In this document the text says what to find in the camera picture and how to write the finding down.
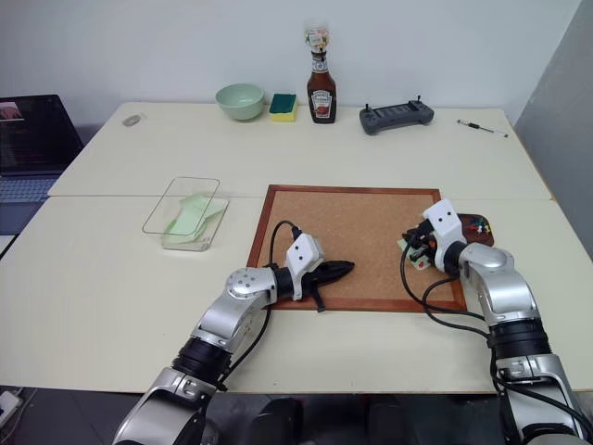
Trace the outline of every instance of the cork board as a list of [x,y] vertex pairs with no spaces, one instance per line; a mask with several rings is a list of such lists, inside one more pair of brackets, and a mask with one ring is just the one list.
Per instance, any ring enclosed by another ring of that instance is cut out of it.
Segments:
[[[268,263],[273,227],[290,220],[319,239],[325,259],[356,263],[348,275],[320,287],[328,311],[421,312],[401,283],[397,241],[438,200],[435,189],[270,185],[247,266]],[[284,265],[291,244],[289,228],[281,228],[274,247],[279,265]],[[406,277],[421,298],[429,285],[447,276],[436,268],[417,271],[407,261]],[[466,308],[459,281],[435,288],[430,300],[444,308]],[[305,297],[279,301],[274,309],[315,310],[316,306]]]

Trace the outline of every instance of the laptop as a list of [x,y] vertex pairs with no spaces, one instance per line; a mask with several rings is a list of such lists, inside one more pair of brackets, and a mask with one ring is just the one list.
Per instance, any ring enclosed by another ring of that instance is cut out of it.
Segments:
[[0,235],[17,235],[82,150],[57,95],[0,97]]

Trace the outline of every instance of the power strip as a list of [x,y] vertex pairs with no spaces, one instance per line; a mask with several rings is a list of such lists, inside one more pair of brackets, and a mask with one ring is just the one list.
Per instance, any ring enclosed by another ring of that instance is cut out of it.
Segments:
[[0,395],[0,428],[8,422],[21,404],[22,400],[10,391],[4,391]]

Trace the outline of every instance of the clear plastic container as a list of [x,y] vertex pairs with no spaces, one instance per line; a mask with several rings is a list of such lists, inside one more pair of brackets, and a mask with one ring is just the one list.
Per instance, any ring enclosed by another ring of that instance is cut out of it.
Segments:
[[173,179],[142,231],[159,236],[163,248],[207,250],[229,204],[228,199],[216,195],[220,184],[209,178]]

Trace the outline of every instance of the green bowl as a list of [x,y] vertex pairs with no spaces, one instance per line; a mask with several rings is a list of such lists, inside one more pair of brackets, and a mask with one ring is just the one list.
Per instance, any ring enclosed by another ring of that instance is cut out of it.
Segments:
[[263,110],[263,90],[251,83],[235,83],[216,94],[216,103],[230,118],[246,121]]

